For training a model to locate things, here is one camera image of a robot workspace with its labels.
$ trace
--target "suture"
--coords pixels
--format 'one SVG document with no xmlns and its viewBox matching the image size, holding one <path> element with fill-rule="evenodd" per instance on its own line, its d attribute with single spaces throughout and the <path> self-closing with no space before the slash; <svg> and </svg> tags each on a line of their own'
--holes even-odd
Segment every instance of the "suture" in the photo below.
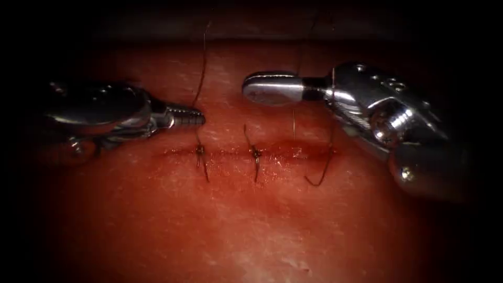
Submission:
<svg viewBox="0 0 503 283">
<path fill-rule="evenodd" d="M 331 130 L 330 130 L 329 156 L 326 160 L 325 168 L 323 168 L 323 173 L 321 175 L 320 180 L 318 181 L 318 183 L 314 183 L 307 176 L 304 176 L 305 180 L 312 186 L 319 187 L 323 183 L 323 180 L 325 179 L 326 172 L 329 168 L 330 161 L 332 160 L 332 157 L 336 153 L 336 151 L 333 149 L 334 129 L 335 129 L 335 125 L 332 125 Z"/>
<path fill-rule="evenodd" d="M 201 164 L 201 161 L 203 162 L 203 168 L 204 168 L 204 176 L 206 177 L 206 181 L 209 183 L 210 178 L 208 177 L 208 169 L 206 167 L 206 156 L 205 156 L 205 150 L 204 146 L 201 143 L 201 140 L 199 139 L 199 135 L 197 132 L 195 132 L 195 138 L 198 140 L 198 145 L 195 148 L 195 153 L 198 155 L 198 165 L 197 168 L 199 169 L 199 166 Z"/>
<path fill-rule="evenodd" d="M 195 103 L 198 101 L 199 94 L 201 93 L 201 89 L 203 87 L 203 82 L 204 82 L 204 76 L 206 74 L 206 61 L 207 61 L 207 50 L 206 50 L 206 34 L 208 33 L 208 29 L 211 26 L 211 20 L 208 20 L 208 24 L 206 25 L 206 29 L 204 30 L 203 33 L 203 66 L 201 70 L 201 76 L 199 80 L 199 85 L 198 85 L 198 90 L 196 92 L 194 101 L 192 102 L 192 107 L 195 106 Z"/>
<path fill-rule="evenodd" d="M 262 156 L 262 153 L 255 147 L 255 145 L 253 145 L 250 142 L 250 139 L 248 138 L 248 135 L 246 134 L 246 124 L 244 125 L 243 130 L 245 133 L 246 141 L 248 142 L 248 145 L 250 146 L 251 155 L 255 159 L 255 182 L 257 182 L 258 170 L 260 169 L 259 158 Z"/>
<path fill-rule="evenodd" d="M 302 66 L 302 59 L 304 58 L 304 48 L 305 48 L 305 45 L 308 43 L 308 41 L 311 39 L 311 35 L 314 31 L 314 27 L 316 26 L 316 24 L 318 22 L 319 15 L 320 15 L 320 10 L 317 9 L 316 13 L 314 14 L 311 27 L 309 28 L 304 41 L 301 43 L 301 45 L 299 47 L 299 60 L 297 61 L 296 75 L 300 74 L 300 68 Z"/>
</svg>

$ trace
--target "skin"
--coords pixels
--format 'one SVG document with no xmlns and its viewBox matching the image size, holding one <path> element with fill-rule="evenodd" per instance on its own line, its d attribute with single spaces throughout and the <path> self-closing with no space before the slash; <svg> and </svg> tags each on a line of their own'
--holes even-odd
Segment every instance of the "skin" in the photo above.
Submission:
<svg viewBox="0 0 503 283">
<path fill-rule="evenodd" d="M 298 43 L 213 41 L 196 107 L 210 182 L 193 131 L 126 143 L 72 167 L 38 171 L 27 212 L 47 276 L 94 282 L 444 281 L 468 272 L 470 223 L 413 199 L 358 148 L 322 103 L 267 108 L 240 95 L 260 70 L 295 71 Z M 435 85 L 427 58 L 401 46 L 305 45 L 300 74 L 361 60 Z M 109 47 L 72 57 L 69 74 L 129 80 L 190 105 L 201 45 Z M 292 111 L 296 135 L 293 138 Z M 246 142 L 262 151 L 258 180 Z M 329 148 L 331 127 L 333 147 Z M 324 182 L 329 150 L 334 151 Z"/>
</svg>

